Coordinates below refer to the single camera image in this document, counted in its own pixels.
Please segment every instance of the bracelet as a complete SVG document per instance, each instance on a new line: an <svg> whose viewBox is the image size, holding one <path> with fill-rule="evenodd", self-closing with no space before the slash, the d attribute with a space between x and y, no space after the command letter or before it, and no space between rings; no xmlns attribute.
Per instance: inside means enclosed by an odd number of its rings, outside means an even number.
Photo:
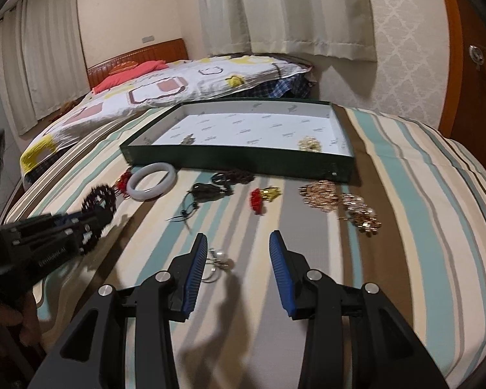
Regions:
<svg viewBox="0 0 486 389"><path fill-rule="evenodd" d="M160 183L150 189L135 190L135 186L140 182L141 179L157 171L167 171L166 176ZM171 164L167 164L165 162L150 164L133 173L130 180L128 180L126 193L133 197L133 199L144 202L151 198L160 196L161 194L170 190L173 185L175 185L176 177L177 172Z"/></svg>

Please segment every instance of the headboard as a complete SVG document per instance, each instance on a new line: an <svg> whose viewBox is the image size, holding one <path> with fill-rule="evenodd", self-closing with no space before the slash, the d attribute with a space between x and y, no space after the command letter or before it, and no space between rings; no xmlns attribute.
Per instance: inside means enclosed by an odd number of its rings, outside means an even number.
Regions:
<svg viewBox="0 0 486 389"><path fill-rule="evenodd" d="M115 66L126 61L135 61L139 64L150 60L165 60L168 63L177 60L187 60L187 50L182 38L172 41L145 46L117 57L110 58L102 63L87 69L88 82L93 88L108 77L108 72Z"/></svg>

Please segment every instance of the tiled floor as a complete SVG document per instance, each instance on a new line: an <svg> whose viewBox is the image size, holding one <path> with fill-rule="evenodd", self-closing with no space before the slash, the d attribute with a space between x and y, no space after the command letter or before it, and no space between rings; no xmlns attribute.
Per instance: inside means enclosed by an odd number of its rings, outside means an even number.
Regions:
<svg viewBox="0 0 486 389"><path fill-rule="evenodd" d="M4 168L0 179L0 213L2 212L15 185L20 180L19 157L21 155L17 144L14 141L11 128L7 121L0 99L0 129L5 130L6 148L4 151Z"/></svg>

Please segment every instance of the beige curtain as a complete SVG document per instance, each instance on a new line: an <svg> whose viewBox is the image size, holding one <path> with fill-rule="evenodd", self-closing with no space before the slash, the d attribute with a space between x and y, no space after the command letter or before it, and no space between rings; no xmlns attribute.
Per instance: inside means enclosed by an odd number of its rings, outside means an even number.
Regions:
<svg viewBox="0 0 486 389"><path fill-rule="evenodd" d="M0 97L11 128L22 135L37 124L22 56L21 18L24 1L0 22Z"/></svg>
<svg viewBox="0 0 486 389"><path fill-rule="evenodd" d="M376 61L370 0L205 0L210 51L220 54L234 34L254 53L306 53Z"/></svg>
<svg viewBox="0 0 486 389"><path fill-rule="evenodd" d="M89 92L76 0L27 0L23 54L37 119Z"/></svg>

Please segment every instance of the blue plaid cloth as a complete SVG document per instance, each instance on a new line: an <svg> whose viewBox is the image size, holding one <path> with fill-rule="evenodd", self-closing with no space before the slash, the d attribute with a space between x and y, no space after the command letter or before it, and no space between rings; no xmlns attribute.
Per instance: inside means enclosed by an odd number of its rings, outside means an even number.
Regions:
<svg viewBox="0 0 486 389"><path fill-rule="evenodd" d="M304 73L287 77L286 79L264 82L252 89L242 90L229 95L227 98L300 98L307 99L310 96L311 82L306 79ZM70 148L61 149L50 158L41 162L34 170L29 171L23 177L23 187L27 190L60 159Z"/></svg>

